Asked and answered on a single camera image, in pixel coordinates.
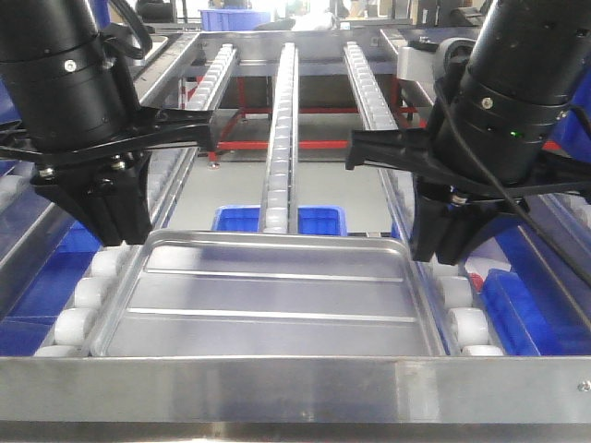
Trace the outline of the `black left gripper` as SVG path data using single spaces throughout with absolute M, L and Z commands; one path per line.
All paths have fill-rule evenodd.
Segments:
M 143 107 L 129 129 L 108 141 L 43 153 L 21 121 L 1 125 L 1 156 L 32 162 L 35 192 L 74 217 L 102 245 L 143 244 L 150 151 L 168 143 L 211 145 L 213 112 Z

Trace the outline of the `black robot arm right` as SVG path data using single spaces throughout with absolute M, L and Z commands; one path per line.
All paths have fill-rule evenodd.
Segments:
M 515 221 L 510 200 L 590 187 L 590 166 L 544 150 L 590 55 L 586 1 L 496 1 L 474 41 L 436 53 L 423 128 L 356 131 L 345 166 L 414 176 L 410 249 L 454 264 Z

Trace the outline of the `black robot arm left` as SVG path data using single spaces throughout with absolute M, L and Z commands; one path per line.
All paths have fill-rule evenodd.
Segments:
M 211 142 L 208 111 L 143 106 L 127 62 L 151 37 L 124 1 L 125 23 L 99 28 L 86 1 L 5 1 L 1 80 L 18 120 L 1 126 L 1 154 L 32 162 L 35 192 L 105 246 L 140 245 L 152 224 L 151 149 Z

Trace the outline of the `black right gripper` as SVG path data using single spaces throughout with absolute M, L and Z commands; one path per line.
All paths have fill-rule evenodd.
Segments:
M 413 174 L 413 260 L 455 265 L 481 244 L 517 226 L 514 204 L 529 196 L 590 198 L 590 165 L 543 150 L 518 131 L 432 136 L 422 128 L 353 132 L 345 167 L 381 166 Z

